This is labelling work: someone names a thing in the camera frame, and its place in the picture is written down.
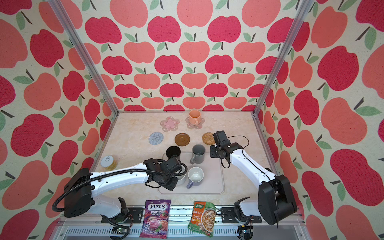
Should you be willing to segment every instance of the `gray mug handle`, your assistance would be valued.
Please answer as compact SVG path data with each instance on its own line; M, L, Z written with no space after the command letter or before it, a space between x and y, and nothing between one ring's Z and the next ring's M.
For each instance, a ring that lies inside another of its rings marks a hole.
M193 186L193 182L189 180L189 183L187 184L187 188L190 189Z
M191 157L191 161L190 161L191 164L194 164L194 163L195 163L195 158L196 158L196 155L194 154L194 155Z

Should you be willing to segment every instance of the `tray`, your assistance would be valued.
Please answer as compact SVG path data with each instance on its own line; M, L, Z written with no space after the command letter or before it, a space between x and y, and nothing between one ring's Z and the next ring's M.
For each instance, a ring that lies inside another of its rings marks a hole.
M191 164L190 159L192 152L181 152L180 161L187 165L188 171L193 167L199 167L204 171L204 178L199 186L192 186L187 189L189 183L188 172L186 173L186 180L183 184L176 185L173 191L169 191L163 187L159 188L158 191L161 194L222 194L224 192L224 178L220 160L218 158L211 158L209 152L205 152L204 162L201 164ZM167 156L164 153L163 159L167 160Z

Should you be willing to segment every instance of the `food package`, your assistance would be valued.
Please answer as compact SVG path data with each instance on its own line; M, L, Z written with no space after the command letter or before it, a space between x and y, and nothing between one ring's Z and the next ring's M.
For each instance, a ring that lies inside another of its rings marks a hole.
M213 237L216 207L211 202L194 202L191 221L188 228L192 231Z
M140 237L167 238L170 200L145 201L145 215Z

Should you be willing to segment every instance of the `mug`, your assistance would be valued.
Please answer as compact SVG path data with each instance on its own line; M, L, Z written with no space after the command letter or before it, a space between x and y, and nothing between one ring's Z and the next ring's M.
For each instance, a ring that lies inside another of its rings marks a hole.
M170 146L166 150L166 155L168 159L172 157L176 157L178 160L180 160L180 154L181 154L181 150L177 146Z
M192 148L192 158L190 163L202 163L205 157L205 147L201 144L197 144Z
M192 125L199 125L201 122L201 113L199 110L192 110L189 112L189 123Z
M183 165L181 165L181 171L180 172L184 172L185 171L185 167ZM185 180L187 179L187 174L184 174L183 176L176 176L179 180L177 181L177 184L176 185L181 185L183 183L185 183Z
M204 172L199 167L193 167L188 172L189 183L187 184L187 188L190 189L192 186L200 185L201 181L204 178Z

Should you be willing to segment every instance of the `apple-patterned wallpaper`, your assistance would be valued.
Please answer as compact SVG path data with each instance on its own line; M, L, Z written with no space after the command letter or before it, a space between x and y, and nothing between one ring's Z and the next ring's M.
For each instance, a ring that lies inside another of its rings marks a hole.
M120 111L253 110L296 15L290 0L73 0ZM75 11L67 9L76 19ZM309 27L302 30L309 37ZM297 51L306 41L295 42ZM77 69L78 55L70 61ZM285 81L288 65L279 75Z
M383 9L317 0L258 114L313 240L384 239Z
M92 166L112 114L48 2L0 1L0 29L0 239L48 240L53 201Z

